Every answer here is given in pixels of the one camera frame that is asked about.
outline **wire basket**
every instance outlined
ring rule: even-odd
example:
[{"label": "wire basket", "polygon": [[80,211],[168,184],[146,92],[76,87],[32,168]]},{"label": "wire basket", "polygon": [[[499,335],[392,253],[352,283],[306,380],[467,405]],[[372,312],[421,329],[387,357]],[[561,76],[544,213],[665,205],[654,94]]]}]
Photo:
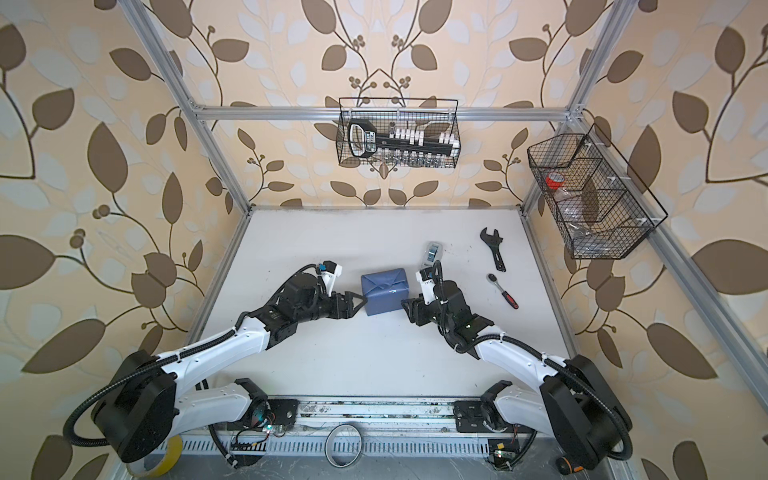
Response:
[{"label": "wire basket", "polygon": [[444,98],[342,97],[339,164],[456,168],[462,149],[457,109],[458,100]]},{"label": "wire basket", "polygon": [[[598,147],[602,137],[593,126],[587,134],[560,134],[528,148],[531,172],[574,259],[625,258],[668,216],[621,152],[627,173],[609,164]],[[647,211],[630,184],[664,213]]]}]

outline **yellow tape roll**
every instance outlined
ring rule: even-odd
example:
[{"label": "yellow tape roll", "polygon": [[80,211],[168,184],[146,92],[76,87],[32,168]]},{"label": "yellow tape roll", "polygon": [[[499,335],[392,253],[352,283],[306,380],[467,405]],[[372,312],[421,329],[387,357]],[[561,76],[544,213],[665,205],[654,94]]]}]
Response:
[{"label": "yellow tape roll", "polygon": [[181,437],[176,435],[168,439],[168,447],[165,450],[165,455],[160,463],[154,466],[151,470],[147,470],[144,467],[144,459],[137,460],[127,464],[128,473],[137,478],[156,478],[160,475],[167,473],[171,470],[176,462],[181,457],[181,449],[184,447],[184,442],[181,441]]}]

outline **wall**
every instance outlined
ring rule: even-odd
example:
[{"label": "wall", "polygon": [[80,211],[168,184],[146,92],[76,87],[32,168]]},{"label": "wall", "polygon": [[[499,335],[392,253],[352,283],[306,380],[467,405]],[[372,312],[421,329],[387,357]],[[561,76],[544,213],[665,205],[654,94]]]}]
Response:
[{"label": "wall", "polygon": [[[765,348],[768,7],[639,7],[587,119],[651,185],[673,232]],[[651,246],[616,262],[573,261],[548,208],[531,218],[580,350],[633,419],[637,467],[650,480],[762,478],[768,416]]]},{"label": "wall", "polygon": [[64,420],[137,348],[182,344],[240,218],[113,7],[0,2],[4,478],[99,475],[111,449]]},{"label": "wall", "polygon": [[[145,5],[199,103],[277,107],[337,107],[344,96],[564,107],[611,7],[603,0],[577,2],[568,13],[560,0]],[[292,207],[519,204],[531,183],[525,148],[554,131],[547,122],[461,124],[462,155],[451,170],[339,167],[330,122],[211,127],[254,204]]]},{"label": "wall", "polygon": [[341,167],[330,140],[336,138],[335,124],[287,123],[290,130],[284,131],[265,121],[219,122],[217,140],[248,198],[259,207],[521,204],[533,181],[525,149],[551,135],[546,122],[466,122],[459,125],[462,154],[457,168],[365,161]]},{"label": "wall", "polygon": [[637,12],[587,112],[627,157],[643,152],[635,161],[672,231],[763,351],[767,22],[768,4],[748,0],[658,2]]},{"label": "wall", "polygon": [[565,106],[611,5],[577,2],[566,15],[562,0],[145,4],[201,104],[437,95],[476,107]]},{"label": "wall", "polygon": [[632,418],[631,462],[648,480],[762,478],[768,415],[650,244],[616,262],[572,260],[540,211],[531,222],[579,352]]}]

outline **blue box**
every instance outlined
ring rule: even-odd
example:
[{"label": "blue box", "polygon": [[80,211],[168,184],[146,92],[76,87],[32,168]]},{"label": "blue box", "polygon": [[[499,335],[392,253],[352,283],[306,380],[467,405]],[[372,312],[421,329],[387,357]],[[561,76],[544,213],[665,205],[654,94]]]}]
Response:
[{"label": "blue box", "polygon": [[408,298],[408,277],[402,268],[369,273],[360,277],[362,294],[368,299],[366,314],[378,315],[400,310],[401,300]]}]

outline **white table surface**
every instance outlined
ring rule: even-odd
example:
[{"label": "white table surface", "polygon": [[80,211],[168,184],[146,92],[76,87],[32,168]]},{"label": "white table surface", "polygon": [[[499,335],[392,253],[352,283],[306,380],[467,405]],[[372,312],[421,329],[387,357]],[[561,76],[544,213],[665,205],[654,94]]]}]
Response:
[{"label": "white table surface", "polygon": [[[495,270],[483,227],[497,228],[507,271]],[[394,268],[408,274],[411,297],[429,241],[440,242],[446,280],[473,313],[547,353],[565,344],[516,210],[257,210],[204,328],[210,336],[263,305],[296,269],[332,260],[343,266],[335,291],[361,293],[360,276]],[[485,278],[494,273],[517,300],[512,309]],[[437,326],[418,327],[404,311],[299,324],[281,344],[234,363],[213,379],[251,378],[269,395],[479,396],[504,370],[450,350]]]}]

